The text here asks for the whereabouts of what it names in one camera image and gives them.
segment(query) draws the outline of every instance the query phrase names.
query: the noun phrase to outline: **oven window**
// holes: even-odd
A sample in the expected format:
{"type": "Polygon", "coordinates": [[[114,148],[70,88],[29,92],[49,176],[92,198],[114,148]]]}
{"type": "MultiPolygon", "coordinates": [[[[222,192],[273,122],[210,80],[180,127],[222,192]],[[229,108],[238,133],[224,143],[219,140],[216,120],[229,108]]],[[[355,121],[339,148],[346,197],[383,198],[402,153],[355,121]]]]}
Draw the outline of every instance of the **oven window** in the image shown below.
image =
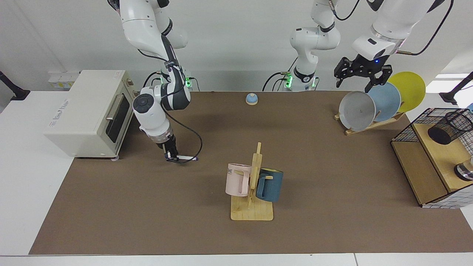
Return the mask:
{"type": "Polygon", "coordinates": [[[130,109],[130,103],[128,99],[123,95],[123,101],[118,107],[118,113],[114,120],[110,121],[107,126],[107,136],[114,142],[117,142],[118,135],[122,130],[123,123],[125,122],[126,115],[128,114],[128,110],[130,109]]]}

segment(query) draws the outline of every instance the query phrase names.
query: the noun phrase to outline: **wire basket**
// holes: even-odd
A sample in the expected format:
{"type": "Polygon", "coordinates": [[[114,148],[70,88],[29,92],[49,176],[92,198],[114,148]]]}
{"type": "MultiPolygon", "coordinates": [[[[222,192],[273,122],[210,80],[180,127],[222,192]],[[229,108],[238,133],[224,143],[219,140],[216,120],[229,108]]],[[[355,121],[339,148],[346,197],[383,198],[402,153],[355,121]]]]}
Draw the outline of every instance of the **wire basket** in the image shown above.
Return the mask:
{"type": "Polygon", "coordinates": [[[435,142],[447,145],[471,130],[473,130],[473,123],[467,116],[450,112],[429,129],[429,136],[435,142]]]}

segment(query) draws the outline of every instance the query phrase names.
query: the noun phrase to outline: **plate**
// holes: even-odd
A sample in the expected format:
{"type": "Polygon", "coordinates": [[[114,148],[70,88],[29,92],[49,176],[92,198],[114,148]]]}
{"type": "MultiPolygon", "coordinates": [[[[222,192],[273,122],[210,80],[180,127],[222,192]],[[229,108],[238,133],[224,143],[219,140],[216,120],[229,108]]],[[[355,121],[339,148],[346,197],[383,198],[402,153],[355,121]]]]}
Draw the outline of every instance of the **plate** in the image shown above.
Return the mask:
{"type": "Polygon", "coordinates": [[[373,123],[376,105],[366,93],[354,91],[347,94],[340,103],[340,121],[353,131],[363,131],[373,123]]]}
{"type": "Polygon", "coordinates": [[[413,72],[401,72],[392,76],[389,83],[396,86],[401,94],[403,106],[399,112],[409,112],[421,104],[425,97],[425,82],[413,72]]]}
{"type": "Polygon", "coordinates": [[[376,111],[381,113],[375,118],[375,122],[383,122],[396,115],[401,107],[401,94],[396,86],[391,83],[373,87],[368,95],[376,105],[376,111]]]}

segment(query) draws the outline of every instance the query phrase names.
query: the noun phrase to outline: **white robotic arm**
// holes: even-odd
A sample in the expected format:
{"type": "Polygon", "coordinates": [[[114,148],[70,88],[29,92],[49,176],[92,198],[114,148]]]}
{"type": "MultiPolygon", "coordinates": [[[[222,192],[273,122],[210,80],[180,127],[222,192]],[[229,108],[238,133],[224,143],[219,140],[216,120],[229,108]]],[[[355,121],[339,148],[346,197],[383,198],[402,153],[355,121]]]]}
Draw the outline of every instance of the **white robotic arm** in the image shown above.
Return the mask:
{"type": "Polygon", "coordinates": [[[397,53],[413,27],[444,0],[367,0],[377,11],[371,33],[358,38],[352,45],[358,53],[355,60],[343,57],[335,68],[337,87],[352,76],[370,78],[365,92],[384,85],[391,76],[391,65],[385,65],[390,55],[397,53]]]}
{"type": "Polygon", "coordinates": [[[173,26],[164,8],[167,0],[109,0],[110,5],[119,12],[127,40],[140,52],[164,61],[169,74],[169,83],[146,87],[133,102],[133,112],[140,129],[165,151],[166,158],[179,161],[176,138],[164,108],[185,109],[191,96],[185,86],[185,76],[179,65],[170,38],[178,47],[187,45],[187,34],[173,26]]]}
{"type": "MultiPolygon", "coordinates": [[[[335,7],[338,2],[339,0],[333,1],[335,7]]],[[[329,0],[314,0],[311,17],[319,26],[298,28],[290,39],[292,47],[298,53],[296,67],[291,72],[292,91],[313,89],[311,85],[319,61],[314,51],[335,49],[340,43],[340,32],[335,27],[335,15],[329,0]]]]}

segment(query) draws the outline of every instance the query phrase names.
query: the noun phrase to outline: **blue mug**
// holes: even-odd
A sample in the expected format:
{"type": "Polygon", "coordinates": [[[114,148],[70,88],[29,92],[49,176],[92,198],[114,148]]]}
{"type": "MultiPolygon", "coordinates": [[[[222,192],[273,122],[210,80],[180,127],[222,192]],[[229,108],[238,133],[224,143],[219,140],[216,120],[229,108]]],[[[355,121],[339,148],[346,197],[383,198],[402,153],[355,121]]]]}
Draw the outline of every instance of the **blue mug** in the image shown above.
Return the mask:
{"type": "Polygon", "coordinates": [[[278,201],[281,194],[283,175],[284,173],[279,170],[261,168],[256,197],[269,202],[278,201]]]}

